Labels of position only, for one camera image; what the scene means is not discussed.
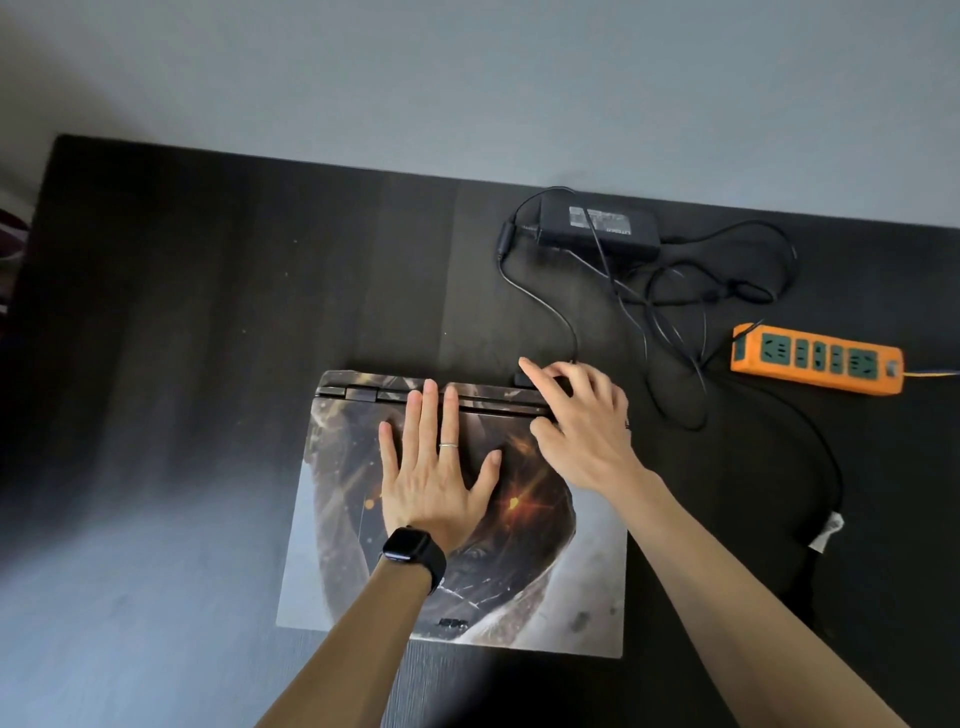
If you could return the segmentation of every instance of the hand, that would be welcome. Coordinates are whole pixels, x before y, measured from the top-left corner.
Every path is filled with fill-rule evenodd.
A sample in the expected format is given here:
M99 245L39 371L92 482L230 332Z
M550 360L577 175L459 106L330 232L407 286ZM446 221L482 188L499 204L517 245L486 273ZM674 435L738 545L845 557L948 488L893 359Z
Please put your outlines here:
M473 488L467 490L456 448L437 454L437 382L427 379L423 394L411 392L403 423L403 462L397 464L390 423L380 423L383 460L383 521L387 535L405 525L426 531L445 554L459 548L487 512L490 494L500 477L500 450L487 455ZM457 391L444 392L442 443L458 444L460 401Z
M615 496L617 489L629 488L638 480L660 481L634 454L627 429L627 396L607 375L589 364L565 361L541 369L525 357L520 358L520 369L540 390L557 418L559 429L545 417L530 423L543 458L557 473L607 499ZM570 380L572 397L554 376Z

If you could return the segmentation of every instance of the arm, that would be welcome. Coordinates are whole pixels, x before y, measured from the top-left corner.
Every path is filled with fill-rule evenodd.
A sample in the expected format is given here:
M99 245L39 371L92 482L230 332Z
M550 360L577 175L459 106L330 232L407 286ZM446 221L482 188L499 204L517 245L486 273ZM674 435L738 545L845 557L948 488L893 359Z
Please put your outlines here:
M543 456L627 523L740 725L905 725L640 464L619 387L584 364L520 366L560 426L531 424ZM573 397L552 376L567 376Z
M437 383L407 399L403 459L397 460L389 423L379 430L383 461L383 519L388 535L411 525L449 553L462 545L487 511L500 472L500 451L484 461L467 490L455 447L437 453ZM459 437L457 393L444 393L441 442ZM259 728L376 726L420 607L430 592L427 568L381 560L370 581L310 661L280 695Z

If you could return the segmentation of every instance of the gray wall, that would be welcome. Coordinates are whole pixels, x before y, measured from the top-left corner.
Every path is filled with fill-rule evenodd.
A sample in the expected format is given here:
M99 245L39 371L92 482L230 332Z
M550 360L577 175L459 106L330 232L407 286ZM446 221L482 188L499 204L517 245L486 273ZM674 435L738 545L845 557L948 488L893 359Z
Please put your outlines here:
M36 186L69 131L960 225L958 8L0 0L34 120L0 170Z

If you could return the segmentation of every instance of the laptop skin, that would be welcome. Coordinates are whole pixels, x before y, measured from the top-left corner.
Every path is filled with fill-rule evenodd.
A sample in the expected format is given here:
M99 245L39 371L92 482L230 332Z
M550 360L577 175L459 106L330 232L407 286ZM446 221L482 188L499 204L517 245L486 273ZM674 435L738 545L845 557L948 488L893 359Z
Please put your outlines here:
M407 395L423 380L324 373L310 411L276 623L329 630L359 595L386 541L377 427L399 444ZM627 531L608 503L540 456L536 390L454 383L468 487L503 450L486 516L450 554L413 639L619 657Z

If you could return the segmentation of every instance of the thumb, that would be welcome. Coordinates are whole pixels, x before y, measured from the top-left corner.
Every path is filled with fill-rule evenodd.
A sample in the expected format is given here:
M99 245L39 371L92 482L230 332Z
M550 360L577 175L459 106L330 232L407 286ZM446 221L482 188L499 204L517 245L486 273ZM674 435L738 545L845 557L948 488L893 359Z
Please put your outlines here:
M503 460L503 453L496 449L487 454L480 466L480 474L477 476L476 483L470 489L469 505L474 513L478 513L480 518L487 512L487 504L490 503L490 495L493 488L496 487L496 481L500 479L500 462Z
M545 417L537 417L530 423L530 433L537 438L543 459L557 470L554 462L564 451L564 435Z

